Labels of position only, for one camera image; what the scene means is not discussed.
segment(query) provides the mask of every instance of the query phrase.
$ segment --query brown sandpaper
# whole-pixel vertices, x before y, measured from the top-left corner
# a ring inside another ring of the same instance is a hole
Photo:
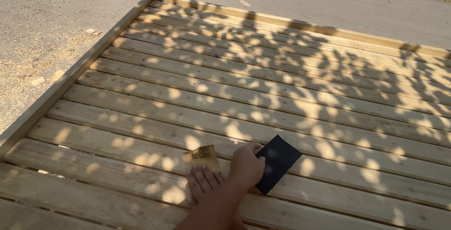
[[[193,164],[197,164],[199,167],[206,164],[211,171],[219,169],[218,158],[216,157],[215,147],[213,145],[201,146],[189,152],[184,152],[186,169],[191,169]]]

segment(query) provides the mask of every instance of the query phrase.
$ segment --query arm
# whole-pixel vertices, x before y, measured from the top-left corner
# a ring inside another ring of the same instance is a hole
[[[263,176],[265,158],[257,159],[253,153],[260,147],[258,143],[249,143],[240,147],[234,153],[229,177],[207,194],[205,199],[175,229],[229,229],[234,219],[237,220],[234,217],[241,199]]]

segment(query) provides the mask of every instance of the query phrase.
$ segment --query finger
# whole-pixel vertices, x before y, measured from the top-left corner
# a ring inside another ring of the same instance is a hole
[[[193,198],[187,198],[186,202],[188,203],[189,208],[193,209],[196,206]]]
[[[263,165],[263,167],[265,167],[266,165],[266,158],[261,156],[258,158],[258,161]]]
[[[219,183],[216,180],[216,178],[213,175],[213,173],[211,172],[210,168],[206,164],[202,165],[202,172],[205,175],[205,179],[210,184],[211,189],[215,190],[215,188],[219,186]]]
[[[188,179],[188,186],[191,189],[194,198],[197,199],[197,201],[202,200],[205,197],[205,193],[191,170],[186,170],[186,179]]]
[[[216,180],[218,180],[218,183],[221,184],[223,181],[225,181],[226,179],[224,178],[224,176],[221,175],[221,173],[219,173],[217,170],[215,170],[213,172],[213,175],[215,176]]]
[[[247,145],[245,145],[245,147],[253,152],[254,150],[262,147],[262,145],[257,142],[251,142],[251,143],[248,143]]]
[[[192,170],[193,170],[193,174],[196,177],[196,180],[199,183],[200,187],[202,188],[203,192],[205,194],[210,194],[213,191],[213,189],[211,188],[211,186],[208,183],[208,181],[205,179],[205,175],[199,169],[197,164],[193,164]]]

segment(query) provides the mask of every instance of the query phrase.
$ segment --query wood scrap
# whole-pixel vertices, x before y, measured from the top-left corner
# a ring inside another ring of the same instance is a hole
[[[32,85],[32,86],[39,86],[39,85],[41,85],[42,83],[44,83],[45,81],[46,81],[46,79],[44,79],[44,77],[39,77],[39,78],[37,78],[37,79],[31,81],[31,85]]]
[[[90,28],[90,29],[87,29],[87,30],[86,30],[86,32],[87,32],[88,34],[92,34],[92,33],[94,33],[94,32],[95,32],[95,30],[94,30],[94,29],[92,29],[92,28]]]
[[[251,7],[251,4],[249,4],[247,1],[245,1],[245,0],[240,0],[239,1],[243,6],[245,6],[245,7]]]
[[[61,76],[63,76],[63,74],[64,74],[64,71],[63,70],[58,70],[58,71],[56,71],[54,74],[53,74],[53,77],[52,77],[52,81],[53,82],[56,82]]]

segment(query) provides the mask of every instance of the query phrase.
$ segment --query wooden frame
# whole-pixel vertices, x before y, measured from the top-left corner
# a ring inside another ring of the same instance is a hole
[[[0,134],[0,158],[25,136],[27,131],[42,118],[47,110],[59,100],[76,79],[108,48],[111,43],[124,31],[132,21],[144,11],[154,0],[141,0],[131,9],[114,27],[110,29],[91,49],[88,50],[55,84],[53,84],[39,99],[37,99],[14,123]],[[399,50],[412,51],[437,57],[451,58],[451,50],[423,46],[408,42],[398,41],[385,37],[377,37],[369,34],[358,33],[350,30],[325,27],[307,23],[300,20],[292,20],[279,16],[257,13],[238,8],[225,7],[217,4],[205,3],[195,0],[157,0],[176,4],[184,7],[197,8],[245,19],[252,19],[265,23],[301,29],[335,37],[356,40],[375,45],[381,45]]]

